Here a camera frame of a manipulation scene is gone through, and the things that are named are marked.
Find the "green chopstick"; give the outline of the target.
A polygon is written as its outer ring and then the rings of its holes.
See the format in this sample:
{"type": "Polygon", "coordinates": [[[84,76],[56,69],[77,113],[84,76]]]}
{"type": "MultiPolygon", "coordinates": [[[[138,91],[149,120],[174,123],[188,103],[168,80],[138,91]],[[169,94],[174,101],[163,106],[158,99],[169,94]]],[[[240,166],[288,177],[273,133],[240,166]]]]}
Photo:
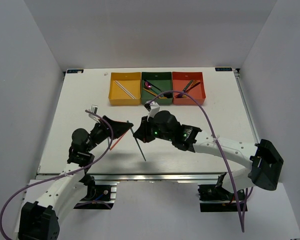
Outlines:
{"type": "Polygon", "coordinates": [[[110,149],[110,139],[109,138],[107,138],[107,146],[108,146],[108,148],[110,149]]]}
{"type": "Polygon", "coordinates": [[[140,144],[139,144],[137,138],[134,137],[134,133],[135,133],[135,132],[133,131],[132,128],[130,128],[130,131],[131,131],[132,136],[133,136],[133,138],[134,138],[134,140],[135,140],[135,142],[136,142],[136,144],[137,144],[137,147],[138,147],[138,149],[139,149],[139,151],[140,151],[140,153],[141,153],[141,155],[142,155],[143,160],[146,162],[147,160],[146,160],[146,157],[145,157],[145,155],[144,155],[144,153],[143,153],[143,150],[142,150],[142,148],[141,148],[141,146],[140,146],[140,144]]]}

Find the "black spoon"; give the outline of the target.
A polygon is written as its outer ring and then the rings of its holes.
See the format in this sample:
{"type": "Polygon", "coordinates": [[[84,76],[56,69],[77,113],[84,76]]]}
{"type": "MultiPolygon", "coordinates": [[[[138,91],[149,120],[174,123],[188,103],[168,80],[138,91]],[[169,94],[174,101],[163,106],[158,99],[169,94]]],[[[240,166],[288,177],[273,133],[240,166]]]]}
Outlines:
{"type": "Polygon", "coordinates": [[[155,86],[153,84],[151,84],[151,85],[152,85],[152,89],[150,89],[150,90],[153,91],[153,92],[155,92],[156,94],[162,93],[162,96],[163,97],[167,97],[167,99],[172,99],[173,98],[173,94],[171,92],[164,93],[164,91],[161,90],[160,88],[158,88],[157,86],[155,86]]]}

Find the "iridescent pink spoon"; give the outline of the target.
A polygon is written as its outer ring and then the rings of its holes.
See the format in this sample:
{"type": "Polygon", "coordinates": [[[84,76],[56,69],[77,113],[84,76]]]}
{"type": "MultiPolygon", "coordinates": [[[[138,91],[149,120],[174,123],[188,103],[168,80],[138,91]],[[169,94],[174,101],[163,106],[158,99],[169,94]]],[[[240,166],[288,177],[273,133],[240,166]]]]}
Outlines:
{"type": "Polygon", "coordinates": [[[145,87],[146,89],[148,89],[148,90],[151,90],[151,89],[152,89],[152,85],[151,85],[149,82],[147,82],[147,81],[144,82],[144,87],[145,87]]]}

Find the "ornate gold fork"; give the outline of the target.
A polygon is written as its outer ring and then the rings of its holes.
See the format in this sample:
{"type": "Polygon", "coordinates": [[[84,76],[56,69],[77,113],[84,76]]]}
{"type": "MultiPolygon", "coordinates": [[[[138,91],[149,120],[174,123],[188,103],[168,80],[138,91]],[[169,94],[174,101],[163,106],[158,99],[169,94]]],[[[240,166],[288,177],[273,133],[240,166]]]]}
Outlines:
{"type": "Polygon", "coordinates": [[[200,85],[200,82],[199,82],[199,81],[196,82],[195,84],[192,84],[191,87],[185,91],[185,93],[189,93],[190,90],[192,90],[193,88],[195,88],[195,87],[198,86],[198,85],[200,85]]]}

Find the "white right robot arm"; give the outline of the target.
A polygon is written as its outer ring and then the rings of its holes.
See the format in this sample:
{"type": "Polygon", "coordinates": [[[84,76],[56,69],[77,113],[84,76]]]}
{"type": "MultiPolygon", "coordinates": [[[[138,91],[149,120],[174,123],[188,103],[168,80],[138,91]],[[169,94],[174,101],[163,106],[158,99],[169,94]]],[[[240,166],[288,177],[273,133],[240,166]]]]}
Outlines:
{"type": "Polygon", "coordinates": [[[226,200],[237,190],[259,187],[263,190],[277,189],[284,160],[266,139],[259,143],[244,143],[223,137],[213,137],[199,127],[180,124],[167,110],[154,116],[143,116],[133,136],[144,143],[155,139],[166,140],[181,151],[225,157],[243,168],[219,177],[216,195],[226,200]]]}

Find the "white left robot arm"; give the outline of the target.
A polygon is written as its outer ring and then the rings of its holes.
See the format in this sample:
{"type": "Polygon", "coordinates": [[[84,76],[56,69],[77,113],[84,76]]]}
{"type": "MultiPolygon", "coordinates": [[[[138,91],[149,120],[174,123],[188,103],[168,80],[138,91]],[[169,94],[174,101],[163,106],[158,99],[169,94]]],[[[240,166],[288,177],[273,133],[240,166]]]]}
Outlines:
{"type": "Polygon", "coordinates": [[[106,139],[120,138],[132,127],[130,122],[114,121],[104,115],[91,131],[76,129],[63,171],[36,201],[23,205],[18,239],[56,240],[61,223],[76,204],[95,196],[94,178],[87,173],[95,160],[91,151],[106,139]]]}

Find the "yellow container box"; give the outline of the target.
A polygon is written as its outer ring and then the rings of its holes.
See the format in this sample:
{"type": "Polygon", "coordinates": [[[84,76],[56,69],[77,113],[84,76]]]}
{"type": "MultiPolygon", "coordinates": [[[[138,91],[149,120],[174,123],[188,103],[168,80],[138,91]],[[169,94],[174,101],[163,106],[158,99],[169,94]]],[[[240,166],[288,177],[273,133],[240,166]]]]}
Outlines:
{"type": "Polygon", "coordinates": [[[108,100],[111,106],[141,104],[141,72],[112,72],[108,100]]]}

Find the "green container box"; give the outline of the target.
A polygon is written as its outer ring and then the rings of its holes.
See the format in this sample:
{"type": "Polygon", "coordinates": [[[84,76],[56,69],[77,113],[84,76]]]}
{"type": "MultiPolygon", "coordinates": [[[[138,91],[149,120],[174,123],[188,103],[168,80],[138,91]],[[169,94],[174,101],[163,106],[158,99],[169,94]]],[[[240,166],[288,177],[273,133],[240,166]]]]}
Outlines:
{"type": "Polygon", "coordinates": [[[144,105],[147,101],[152,100],[155,96],[143,90],[145,80],[155,85],[163,92],[173,89],[172,72],[142,72],[141,73],[141,103],[144,105]]]}

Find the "red container box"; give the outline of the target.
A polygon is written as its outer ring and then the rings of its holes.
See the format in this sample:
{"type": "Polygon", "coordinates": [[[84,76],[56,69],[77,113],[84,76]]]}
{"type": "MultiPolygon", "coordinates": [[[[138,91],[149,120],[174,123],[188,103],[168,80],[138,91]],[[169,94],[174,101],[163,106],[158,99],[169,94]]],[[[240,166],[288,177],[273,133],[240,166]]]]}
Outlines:
{"type": "MultiPolygon", "coordinates": [[[[190,92],[187,94],[193,97],[200,105],[203,105],[206,100],[203,73],[202,72],[177,72],[177,71],[172,72],[172,86],[173,86],[173,90],[175,91],[182,92],[183,88],[187,85],[187,83],[190,80],[193,80],[191,86],[197,82],[200,82],[200,85],[197,85],[195,88],[190,90],[190,92]]],[[[178,94],[179,94],[178,92],[174,93],[172,102],[175,105],[196,105],[196,103],[193,100],[191,100],[187,95],[184,95],[182,98],[176,98],[178,94]]]]}

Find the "left blue corner label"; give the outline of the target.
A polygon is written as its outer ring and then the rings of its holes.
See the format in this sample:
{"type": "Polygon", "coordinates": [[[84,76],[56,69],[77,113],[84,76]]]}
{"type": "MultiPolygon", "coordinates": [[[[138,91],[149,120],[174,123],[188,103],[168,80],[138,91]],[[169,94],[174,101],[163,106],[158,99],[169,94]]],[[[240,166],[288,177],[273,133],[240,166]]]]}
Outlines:
{"type": "Polygon", "coordinates": [[[68,69],[66,71],[67,74],[82,74],[83,72],[83,69],[68,69]]]}

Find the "blue corner label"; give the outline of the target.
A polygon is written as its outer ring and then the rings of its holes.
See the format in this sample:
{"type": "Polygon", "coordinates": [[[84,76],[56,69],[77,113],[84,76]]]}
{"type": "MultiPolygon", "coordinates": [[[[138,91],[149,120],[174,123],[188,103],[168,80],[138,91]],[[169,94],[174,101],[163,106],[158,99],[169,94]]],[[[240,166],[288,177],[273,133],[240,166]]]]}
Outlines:
{"type": "Polygon", "coordinates": [[[67,74],[82,74],[83,72],[83,69],[68,69],[66,71],[67,74]]]}
{"type": "Polygon", "coordinates": [[[231,67],[215,67],[216,72],[232,72],[233,69],[231,67]]]}

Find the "right blue corner label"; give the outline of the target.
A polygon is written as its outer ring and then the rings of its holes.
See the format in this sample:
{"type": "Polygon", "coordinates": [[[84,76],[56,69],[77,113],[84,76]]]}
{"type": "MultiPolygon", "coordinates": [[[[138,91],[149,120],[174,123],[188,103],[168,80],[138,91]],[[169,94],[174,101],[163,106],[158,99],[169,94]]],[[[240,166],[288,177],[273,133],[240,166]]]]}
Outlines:
{"type": "Polygon", "coordinates": [[[232,72],[233,69],[231,67],[215,67],[216,72],[232,72]]]}

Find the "aluminium table frame rail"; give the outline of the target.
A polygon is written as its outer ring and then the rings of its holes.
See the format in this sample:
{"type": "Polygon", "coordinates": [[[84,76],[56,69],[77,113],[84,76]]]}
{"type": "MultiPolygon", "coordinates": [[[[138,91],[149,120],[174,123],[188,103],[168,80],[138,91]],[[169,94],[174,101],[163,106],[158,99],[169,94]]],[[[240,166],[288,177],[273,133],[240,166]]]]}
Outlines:
{"type": "Polygon", "coordinates": [[[193,174],[147,174],[147,173],[136,173],[136,174],[110,174],[110,173],[90,173],[97,181],[213,181],[216,182],[221,173],[193,173],[193,174]]]}

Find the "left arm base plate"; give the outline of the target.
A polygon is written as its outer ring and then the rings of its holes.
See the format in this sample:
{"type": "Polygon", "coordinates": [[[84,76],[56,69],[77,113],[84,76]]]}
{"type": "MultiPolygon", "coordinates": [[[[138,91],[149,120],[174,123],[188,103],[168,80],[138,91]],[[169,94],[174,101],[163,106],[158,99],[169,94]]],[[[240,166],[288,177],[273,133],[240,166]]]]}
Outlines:
{"type": "Polygon", "coordinates": [[[87,187],[87,193],[74,207],[76,210],[111,210],[117,193],[117,183],[96,181],[86,175],[81,181],[87,187]]]}

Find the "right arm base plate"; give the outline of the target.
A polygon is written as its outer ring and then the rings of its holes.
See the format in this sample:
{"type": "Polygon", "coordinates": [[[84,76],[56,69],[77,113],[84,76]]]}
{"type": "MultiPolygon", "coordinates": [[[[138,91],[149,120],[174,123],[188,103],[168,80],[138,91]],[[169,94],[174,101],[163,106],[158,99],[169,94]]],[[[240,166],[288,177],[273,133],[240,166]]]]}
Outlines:
{"type": "Polygon", "coordinates": [[[214,184],[198,185],[201,213],[237,212],[235,195],[214,184]]]}

